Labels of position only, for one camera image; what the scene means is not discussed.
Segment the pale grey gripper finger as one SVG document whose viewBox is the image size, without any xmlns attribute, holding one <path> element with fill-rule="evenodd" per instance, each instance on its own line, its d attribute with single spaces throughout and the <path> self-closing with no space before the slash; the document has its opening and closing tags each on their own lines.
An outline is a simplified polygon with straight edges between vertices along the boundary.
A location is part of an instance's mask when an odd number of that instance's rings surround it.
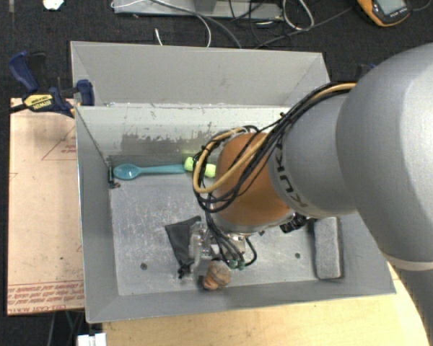
<svg viewBox="0 0 433 346">
<path fill-rule="evenodd" d="M 202 245 L 201 244 L 190 244 L 188 249 L 188 254 L 192 260 L 191 268 L 197 268 L 202 256 Z"/>
<path fill-rule="evenodd" d="M 204 235 L 204 224 L 194 223 L 190 228 L 190 244 L 202 244 Z"/>
</svg>

